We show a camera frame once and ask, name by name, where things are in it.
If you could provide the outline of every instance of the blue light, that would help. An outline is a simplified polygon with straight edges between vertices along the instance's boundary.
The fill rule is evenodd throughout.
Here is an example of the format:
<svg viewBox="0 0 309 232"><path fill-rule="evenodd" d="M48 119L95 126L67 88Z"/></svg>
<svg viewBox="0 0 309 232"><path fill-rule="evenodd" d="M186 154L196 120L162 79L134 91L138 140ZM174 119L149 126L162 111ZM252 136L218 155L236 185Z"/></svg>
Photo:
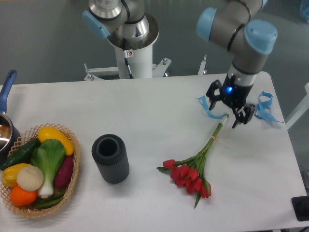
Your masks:
<svg viewBox="0 0 309 232"><path fill-rule="evenodd" d="M226 93L231 93L233 91L233 88L228 86L226 87Z"/></svg>

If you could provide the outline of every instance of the light blue joint cap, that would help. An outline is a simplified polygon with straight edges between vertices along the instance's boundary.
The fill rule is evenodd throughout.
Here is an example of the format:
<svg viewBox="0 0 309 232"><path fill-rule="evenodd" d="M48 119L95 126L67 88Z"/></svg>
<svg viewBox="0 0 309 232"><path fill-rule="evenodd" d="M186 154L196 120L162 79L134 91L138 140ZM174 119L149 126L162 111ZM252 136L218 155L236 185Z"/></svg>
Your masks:
<svg viewBox="0 0 309 232"><path fill-rule="evenodd" d="M86 23L87 27L96 36L105 39L110 35L109 31L88 11L83 12L83 20Z"/></svg>
<svg viewBox="0 0 309 232"><path fill-rule="evenodd" d="M209 42L211 28L217 9L209 7L201 14L197 22L197 34Z"/></svg>
<svg viewBox="0 0 309 232"><path fill-rule="evenodd" d="M262 8L266 5L267 2L268 2L268 0L263 0Z"/></svg>
<svg viewBox="0 0 309 232"><path fill-rule="evenodd" d="M250 21L245 28L245 39L250 47L264 55L271 53L278 36L277 29L259 19Z"/></svg>

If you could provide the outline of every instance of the garlic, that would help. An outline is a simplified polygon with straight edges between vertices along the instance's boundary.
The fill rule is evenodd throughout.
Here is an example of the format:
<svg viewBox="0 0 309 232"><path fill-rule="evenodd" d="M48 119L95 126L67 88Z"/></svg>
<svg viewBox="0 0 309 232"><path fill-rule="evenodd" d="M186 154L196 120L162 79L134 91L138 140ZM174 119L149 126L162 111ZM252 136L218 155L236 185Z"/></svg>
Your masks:
<svg viewBox="0 0 309 232"><path fill-rule="evenodd" d="M44 175L42 171L35 166L27 166L22 168L16 179L18 185L26 191L35 191L37 190L44 181Z"/></svg>

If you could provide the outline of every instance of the bouquet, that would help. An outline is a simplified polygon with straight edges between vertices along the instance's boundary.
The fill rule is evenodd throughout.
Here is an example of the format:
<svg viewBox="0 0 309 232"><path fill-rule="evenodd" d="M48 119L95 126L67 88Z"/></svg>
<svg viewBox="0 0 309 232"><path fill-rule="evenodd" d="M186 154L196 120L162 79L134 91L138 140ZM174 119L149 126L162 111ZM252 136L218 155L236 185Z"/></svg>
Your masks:
<svg viewBox="0 0 309 232"><path fill-rule="evenodd" d="M170 177L178 187L185 187L188 194L197 192L194 208L196 208L201 197L209 198L211 196L211 185L205 178L205 163L210 147L217 139L218 133L228 117L229 115L225 115L222 118L208 143L195 156L181 161L169 159L163 162L163 167L157 167L160 172L171 170Z"/></svg>

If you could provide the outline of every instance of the blue ribbon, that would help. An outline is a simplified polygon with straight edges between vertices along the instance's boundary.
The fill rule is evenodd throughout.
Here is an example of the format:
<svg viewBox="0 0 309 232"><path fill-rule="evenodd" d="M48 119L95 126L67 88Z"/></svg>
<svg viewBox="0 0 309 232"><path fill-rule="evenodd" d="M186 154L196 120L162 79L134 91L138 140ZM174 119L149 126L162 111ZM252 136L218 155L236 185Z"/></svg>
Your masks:
<svg viewBox="0 0 309 232"><path fill-rule="evenodd" d="M223 115L219 115L219 116L213 115L213 114L211 113L211 111L209 110L209 107L208 107L208 105L207 105L207 101L206 101L206 97L205 97L205 96L200 97L200 98L196 98L196 99L198 99L199 101L201 101L201 104L202 104L204 110L206 111L206 113L207 113L207 115L208 115L209 117L214 118L214 119L221 119L221 118L223 118L223 117L226 115L226 113L224 113Z"/></svg>
<svg viewBox="0 0 309 232"><path fill-rule="evenodd" d="M268 101L261 101L260 97L261 96L265 96L268 97L269 100ZM271 114L271 110L270 110L270 106L272 105L272 94L271 93L266 93L266 92L262 92L260 94L260 96L258 97L258 104L256 106L256 111L254 113L254 115L261 120L265 120L265 121L274 121L274 122L282 122L282 121L278 121L272 114Z"/></svg>

